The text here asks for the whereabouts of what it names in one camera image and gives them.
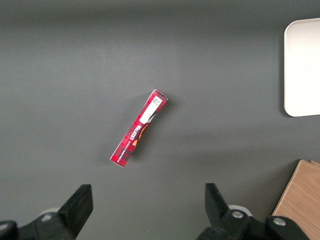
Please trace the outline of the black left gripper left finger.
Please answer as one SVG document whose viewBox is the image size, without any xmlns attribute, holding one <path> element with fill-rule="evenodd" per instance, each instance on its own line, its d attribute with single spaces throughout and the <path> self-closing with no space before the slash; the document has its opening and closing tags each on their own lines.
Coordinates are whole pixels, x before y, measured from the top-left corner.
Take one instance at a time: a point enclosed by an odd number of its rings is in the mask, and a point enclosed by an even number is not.
<svg viewBox="0 0 320 240">
<path fill-rule="evenodd" d="M 92 186 L 82 184 L 60 207 L 43 211 L 24 226 L 0 222 L 2 240 L 75 240 L 93 211 Z"/>
</svg>

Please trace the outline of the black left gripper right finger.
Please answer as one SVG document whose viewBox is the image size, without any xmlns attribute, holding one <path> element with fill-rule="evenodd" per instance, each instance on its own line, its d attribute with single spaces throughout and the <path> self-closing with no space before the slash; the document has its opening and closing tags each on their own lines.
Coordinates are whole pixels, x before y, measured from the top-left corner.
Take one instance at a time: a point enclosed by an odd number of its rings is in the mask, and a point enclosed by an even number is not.
<svg viewBox="0 0 320 240">
<path fill-rule="evenodd" d="M 227 205 L 214 183 L 205 184 L 205 211 L 210 227 L 198 240 L 308 240 L 309 237 L 290 218 L 269 216 L 264 222 L 256 220 L 246 209 Z"/>
</svg>

